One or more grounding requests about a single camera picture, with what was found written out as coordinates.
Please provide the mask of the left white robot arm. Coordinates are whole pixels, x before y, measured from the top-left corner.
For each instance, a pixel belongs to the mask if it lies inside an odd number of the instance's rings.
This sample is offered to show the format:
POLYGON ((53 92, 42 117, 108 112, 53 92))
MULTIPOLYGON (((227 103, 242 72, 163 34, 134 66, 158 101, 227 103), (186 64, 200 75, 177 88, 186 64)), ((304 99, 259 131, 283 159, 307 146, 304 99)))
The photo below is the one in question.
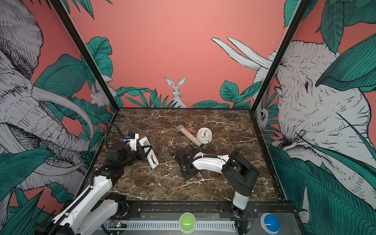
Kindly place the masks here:
POLYGON ((118 193, 101 198, 124 174, 124 168, 151 157, 152 145, 145 143, 138 133, 122 134, 118 125, 111 124, 104 135, 108 158, 93 174, 89 186, 52 221, 44 221, 35 230, 36 235, 91 235, 112 216, 128 213, 126 196, 118 193))

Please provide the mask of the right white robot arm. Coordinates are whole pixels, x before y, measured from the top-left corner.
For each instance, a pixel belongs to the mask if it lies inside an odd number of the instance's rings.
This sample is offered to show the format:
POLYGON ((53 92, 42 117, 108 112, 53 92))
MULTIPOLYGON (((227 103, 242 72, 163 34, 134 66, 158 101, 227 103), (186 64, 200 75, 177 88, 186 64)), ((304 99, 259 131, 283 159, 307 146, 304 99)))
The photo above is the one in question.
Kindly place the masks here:
POLYGON ((245 210, 259 176, 259 170, 239 152, 228 155, 210 155, 197 148, 186 152, 178 150, 171 153, 178 163, 185 180, 198 177, 203 171, 222 174, 235 191, 232 204, 239 210, 245 210))

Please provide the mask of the white remote control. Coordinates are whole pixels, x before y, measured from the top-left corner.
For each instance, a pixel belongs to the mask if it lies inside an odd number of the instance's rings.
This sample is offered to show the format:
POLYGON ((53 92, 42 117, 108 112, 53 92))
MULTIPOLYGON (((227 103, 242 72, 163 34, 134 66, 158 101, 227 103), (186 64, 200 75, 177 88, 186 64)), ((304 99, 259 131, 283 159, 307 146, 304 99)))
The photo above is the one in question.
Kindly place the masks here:
POLYGON ((159 165, 159 161, 154 153, 153 147, 147 137, 139 140, 143 157, 146 157, 152 169, 159 165))

